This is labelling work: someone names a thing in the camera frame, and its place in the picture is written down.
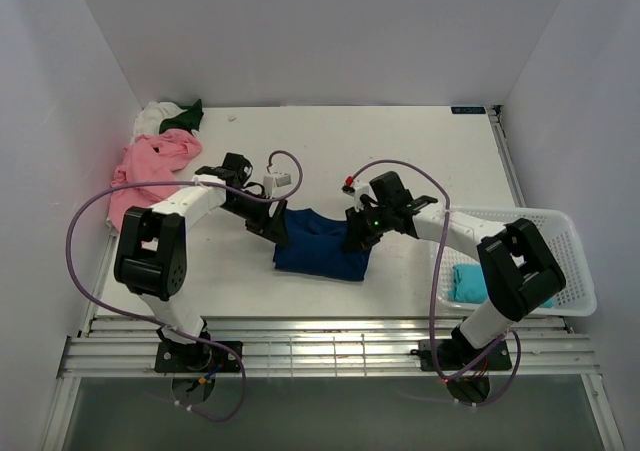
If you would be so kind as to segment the navy blue printed t-shirt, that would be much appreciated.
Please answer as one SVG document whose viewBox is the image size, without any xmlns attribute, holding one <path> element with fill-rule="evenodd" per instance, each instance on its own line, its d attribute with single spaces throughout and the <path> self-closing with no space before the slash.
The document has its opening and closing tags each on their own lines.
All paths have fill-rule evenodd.
<svg viewBox="0 0 640 451">
<path fill-rule="evenodd" d="M 346 221 L 326 218 L 312 209 L 301 209 L 287 210 L 285 224 L 289 243 L 275 246 L 276 270 L 347 282 L 364 280 L 371 251 L 344 251 Z"/>
</svg>

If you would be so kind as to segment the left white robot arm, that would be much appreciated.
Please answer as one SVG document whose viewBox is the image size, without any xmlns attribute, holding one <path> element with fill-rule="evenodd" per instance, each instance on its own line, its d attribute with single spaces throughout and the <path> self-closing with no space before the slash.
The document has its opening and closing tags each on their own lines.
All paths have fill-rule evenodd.
<svg viewBox="0 0 640 451">
<path fill-rule="evenodd" d="M 181 291 L 187 275 L 187 234 L 199 221 L 222 209 L 245 223 L 245 229 L 285 245 L 287 201 L 273 189 L 291 184 L 287 173 L 267 175 L 248 189 L 253 166 L 241 154 L 228 153 L 217 167 L 203 166 L 193 185 L 149 208 L 133 206 L 123 217 L 114 264 L 115 280 L 138 296 L 160 322 L 161 342 L 190 370 L 205 368 L 212 358 L 206 322 Z"/>
</svg>

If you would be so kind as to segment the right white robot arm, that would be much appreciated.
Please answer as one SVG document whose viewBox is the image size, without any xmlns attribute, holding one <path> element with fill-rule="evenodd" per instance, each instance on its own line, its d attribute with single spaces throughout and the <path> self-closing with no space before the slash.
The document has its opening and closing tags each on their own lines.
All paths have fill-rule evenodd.
<svg viewBox="0 0 640 451">
<path fill-rule="evenodd" d="M 345 251 L 369 250 L 394 231 L 437 243 L 438 258 L 451 248 L 479 263 L 488 296 L 450 338 L 430 342 L 427 355 L 436 370 L 444 364 L 476 367 L 515 323 L 566 286 L 558 261 L 529 219 L 501 223 L 454 211 L 434 197 L 413 196 L 394 171 L 369 182 L 348 177 L 342 190 L 354 202 L 345 212 Z"/>
</svg>

